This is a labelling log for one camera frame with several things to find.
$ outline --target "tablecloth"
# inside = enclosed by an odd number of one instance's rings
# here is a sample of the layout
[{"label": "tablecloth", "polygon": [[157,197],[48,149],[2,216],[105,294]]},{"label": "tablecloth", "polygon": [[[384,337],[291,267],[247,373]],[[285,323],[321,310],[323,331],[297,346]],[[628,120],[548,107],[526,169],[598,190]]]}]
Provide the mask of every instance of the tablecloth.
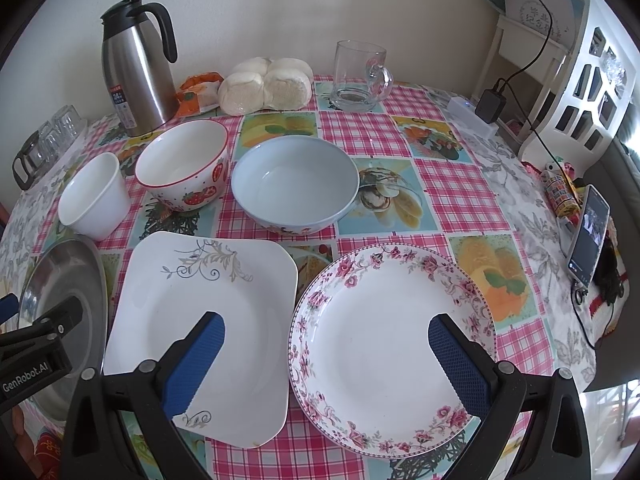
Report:
[{"label": "tablecloth", "polygon": [[[399,174],[418,196],[421,216],[407,215],[402,203],[393,204],[395,212],[379,215],[371,206],[376,197],[361,197],[347,216],[318,234],[285,238],[249,219],[230,189],[195,212],[171,213],[145,193],[133,169],[146,144],[179,120],[129,139],[117,118],[107,116],[76,141],[72,148],[75,154],[67,164],[50,172],[15,205],[0,243],[0,295],[8,291],[20,295],[37,257],[66,235],[68,231],[56,213],[65,184],[83,164],[109,151],[121,161],[132,199],[124,221],[97,245],[107,276],[110,322],[132,250],[157,230],[276,240],[298,264],[300,292],[322,266],[339,255],[372,242],[410,242],[456,259],[476,280],[496,319],[501,360],[511,360],[521,371],[534,374],[569,367],[582,391],[594,377],[594,352],[586,346],[572,312],[569,281],[561,269],[558,230],[539,183],[499,137],[484,140],[456,123],[446,111],[453,94],[399,82],[372,112],[353,114],[332,107],[330,88],[330,78],[316,76],[310,103],[297,112],[260,112],[242,118],[216,116],[220,112],[214,111],[204,117],[226,126],[234,161],[251,146],[273,136],[310,135],[333,142],[352,156],[361,170],[376,167]],[[588,312],[584,322],[593,336]],[[15,328],[15,320],[6,328]],[[62,430],[46,421],[29,401],[23,407],[28,416]],[[515,442],[526,423],[521,416],[513,431]],[[325,439],[290,396],[283,430],[258,449],[204,442],[195,434],[185,434],[185,439],[193,444],[212,476],[220,480],[437,479],[477,424],[473,421],[457,437],[424,455],[401,461],[376,460]],[[139,432],[135,420],[130,420],[127,428],[132,434]],[[136,442],[144,448],[142,439]],[[154,478],[159,473],[150,460],[145,467]]]}]

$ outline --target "metal bolt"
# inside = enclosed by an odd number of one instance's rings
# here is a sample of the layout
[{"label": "metal bolt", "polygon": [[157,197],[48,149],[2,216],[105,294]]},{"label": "metal bolt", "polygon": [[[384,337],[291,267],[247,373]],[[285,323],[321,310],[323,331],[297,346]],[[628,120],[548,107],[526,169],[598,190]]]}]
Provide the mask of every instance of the metal bolt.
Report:
[{"label": "metal bolt", "polygon": [[94,375],[95,375],[95,370],[93,368],[85,368],[84,370],[82,370],[80,377],[82,377],[83,381],[90,381],[91,379],[94,378]]},{"label": "metal bolt", "polygon": [[138,370],[140,370],[143,374],[148,374],[152,372],[156,367],[156,362],[153,359],[145,359],[138,365]]},{"label": "metal bolt", "polygon": [[560,377],[562,377],[563,379],[571,379],[573,377],[569,368],[560,368],[558,370],[558,375],[560,375]]},{"label": "metal bolt", "polygon": [[508,361],[500,361],[498,363],[498,370],[500,370],[503,374],[513,374],[515,369],[516,369],[516,367],[513,366]]}]

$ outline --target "white square plate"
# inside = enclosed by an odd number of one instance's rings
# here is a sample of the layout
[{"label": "white square plate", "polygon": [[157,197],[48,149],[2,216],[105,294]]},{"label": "white square plate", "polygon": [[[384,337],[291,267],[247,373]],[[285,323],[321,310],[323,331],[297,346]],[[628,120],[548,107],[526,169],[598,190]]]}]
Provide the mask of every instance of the white square plate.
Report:
[{"label": "white square plate", "polygon": [[289,399],[287,334],[298,270],[268,240],[156,232],[134,249],[104,357],[104,373],[159,360],[207,311],[225,342],[178,428],[257,447],[283,427]]}]

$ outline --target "blue gripper pad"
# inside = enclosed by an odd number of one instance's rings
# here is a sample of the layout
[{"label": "blue gripper pad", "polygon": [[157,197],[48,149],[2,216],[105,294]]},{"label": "blue gripper pad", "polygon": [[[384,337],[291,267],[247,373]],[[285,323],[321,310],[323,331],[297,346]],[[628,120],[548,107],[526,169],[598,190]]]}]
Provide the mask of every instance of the blue gripper pad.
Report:
[{"label": "blue gripper pad", "polygon": [[[458,336],[466,339],[459,328],[456,330],[460,333]],[[492,403],[491,388],[440,316],[429,323],[429,345],[466,412],[485,418]]]},{"label": "blue gripper pad", "polygon": [[187,411],[224,341],[225,322],[215,314],[164,384],[162,409],[169,419]]},{"label": "blue gripper pad", "polygon": [[0,298],[0,324],[9,321],[20,311],[20,303],[15,294],[7,294]]}]

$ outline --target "smartphone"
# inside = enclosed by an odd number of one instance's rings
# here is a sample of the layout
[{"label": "smartphone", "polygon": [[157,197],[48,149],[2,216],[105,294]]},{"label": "smartphone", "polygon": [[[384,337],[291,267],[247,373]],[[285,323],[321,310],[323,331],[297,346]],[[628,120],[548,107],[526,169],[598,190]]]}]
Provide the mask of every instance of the smartphone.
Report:
[{"label": "smartphone", "polygon": [[580,221],[569,248],[567,269],[582,288],[588,288],[598,265],[609,222],[609,204],[591,184],[587,186]]}]

